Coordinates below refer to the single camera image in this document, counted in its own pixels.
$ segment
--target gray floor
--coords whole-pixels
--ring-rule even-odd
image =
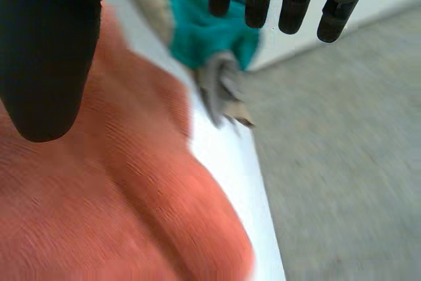
[[[246,76],[288,280],[421,280],[420,21]]]

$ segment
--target white table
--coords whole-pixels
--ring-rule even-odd
[[[189,87],[193,123],[191,150],[221,185],[249,235],[256,256],[253,280],[285,280],[251,131],[227,120],[221,129],[216,129],[191,78],[170,56],[131,1],[107,2],[116,7],[132,49]]]

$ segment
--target green towel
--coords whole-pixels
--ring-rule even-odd
[[[170,0],[175,21],[170,44],[173,56],[196,69],[219,51],[229,50],[246,70],[259,44],[259,31],[244,21],[245,0],[231,0],[227,15],[208,12],[208,0]]]

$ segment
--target white surface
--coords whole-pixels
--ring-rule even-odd
[[[130,0],[107,2],[116,7],[132,48],[190,87],[193,117],[191,150],[221,185],[249,235],[256,256],[253,280],[285,280],[251,132],[240,124],[231,125],[227,120],[221,129],[216,129],[193,82],[170,57]]]
[[[348,32],[359,25],[377,20],[379,17],[399,10],[410,0],[360,0],[348,21]],[[322,17],[322,9],[326,0],[311,0],[301,29],[289,36],[279,31],[278,21],[282,0],[271,0],[268,20],[262,29],[262,40],[250,70],[258,70],[268,64],[297,54],[316,44],[327,45],[317,38],[317,27]]]

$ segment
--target orange cloth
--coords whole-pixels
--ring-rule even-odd
[[[0,280],[243,281],[251,244],[189,129],[184,86],[104,8],[67,135],[25,141],[0,105]]]

